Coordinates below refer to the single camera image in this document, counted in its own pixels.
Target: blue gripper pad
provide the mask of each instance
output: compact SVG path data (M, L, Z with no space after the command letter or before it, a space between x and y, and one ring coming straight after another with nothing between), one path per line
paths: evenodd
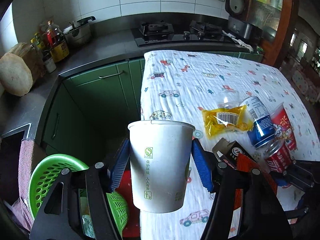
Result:
M195 161L202 186L204 186L209 192L212 192L214 188L212 182L212 170L215 169L215 166L210 162L208 152L202 148L198 139L194 139L192 141L191 154Z
M115 156L115 160L112 161L112 167L110 166L110 192L114 192L114 190L117 187L119 187L122 175L124 173L124 169L127 166L129 160L129 156L130 140L126 139L122 142L120 148L118 149L117 155Z

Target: kitchen counter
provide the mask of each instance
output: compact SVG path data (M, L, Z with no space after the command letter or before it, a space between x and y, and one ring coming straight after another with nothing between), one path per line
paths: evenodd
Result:
M173 42L138 47L131 30L100 36L71 51L70 56L57 63L54 72L37 80L25 96L5 92L0 98L0 134L6 137L17 129L25 130L24 138L35 139L39 144L52 98L63 78L101 65L143 57L144 53L159 49L249 52L238 44L222 42Z

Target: white paper cup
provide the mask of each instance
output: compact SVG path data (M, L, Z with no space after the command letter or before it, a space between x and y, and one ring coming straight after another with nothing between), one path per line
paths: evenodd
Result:
M186 192L195 127L149 120L133 122L128 129L133 204L152 213L178 210Z

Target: white tablecloth with car print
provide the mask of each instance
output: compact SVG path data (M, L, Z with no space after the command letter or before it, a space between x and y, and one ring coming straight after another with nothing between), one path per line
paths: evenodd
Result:
M199 138L205 150L211 151L224 137L238 141L253 155L255 149L246 132L225 132L208 138L204 130L201 110L218 108L215 95L233 89L239 92L241 99L258 96L270 113L284 102L298 147L291 154L299 160L320 160L319 139L310 116L279 70L249 60L208 53L161 50L144 56L142 120L190 123L196 127L194 136ZM263 162L260 156L253 157L258 163ZM190 167L192 170L181 209L166 214L141 212L142 240L200 239L214 195L202 186L192 158ZM278 187L277 196L284 210L291 210L297 206L302 194L294 186ZM229 236L236 234L239 212L234 213Z

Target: blue can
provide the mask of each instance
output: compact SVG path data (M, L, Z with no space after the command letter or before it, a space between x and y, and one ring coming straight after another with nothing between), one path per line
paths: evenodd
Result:
M258 148L275 138L275 128L268 110L261 100L256 97L248 97L241 106L247 105L247 112L254 120L252 131L248 131L251 144Z

